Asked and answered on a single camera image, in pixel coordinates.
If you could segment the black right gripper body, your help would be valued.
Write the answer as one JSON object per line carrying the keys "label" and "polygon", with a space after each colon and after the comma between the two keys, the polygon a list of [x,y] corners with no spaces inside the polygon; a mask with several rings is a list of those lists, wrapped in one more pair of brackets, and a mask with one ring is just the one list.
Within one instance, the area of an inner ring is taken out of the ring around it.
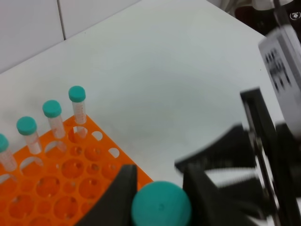
{"label": "black right gripper body", "polygon": [[207,170],[258,168],[263,220],[272,217],[277,226],[298,226],[301,210],[301,143],[286,124],[274,125],[259,89],[241,92],[249,129],[234,125],[220,139],[175,162],[184,175],[189,164]]}

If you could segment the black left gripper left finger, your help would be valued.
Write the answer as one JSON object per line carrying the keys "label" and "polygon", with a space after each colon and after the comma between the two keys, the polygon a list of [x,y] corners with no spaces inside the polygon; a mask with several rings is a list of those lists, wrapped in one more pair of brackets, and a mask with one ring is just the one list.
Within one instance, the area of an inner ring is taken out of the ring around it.
{"label": "black left gripper left finger", "polygon": [[137,193],[137,166],[123,165],[117,176],[80,220],[80,226],[131,226],[131,206]]}

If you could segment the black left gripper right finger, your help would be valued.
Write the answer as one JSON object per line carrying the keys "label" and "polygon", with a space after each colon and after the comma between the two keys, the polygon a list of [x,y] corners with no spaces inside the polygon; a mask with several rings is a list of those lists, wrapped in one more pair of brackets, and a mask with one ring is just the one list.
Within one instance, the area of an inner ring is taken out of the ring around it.
{"label": "black left gripper right finger", "polygon": [[255,226],[263,220],[259,181],[249,179],[217,187],[200,166],[184,170],[183,189],[192,205],[193,226]]}

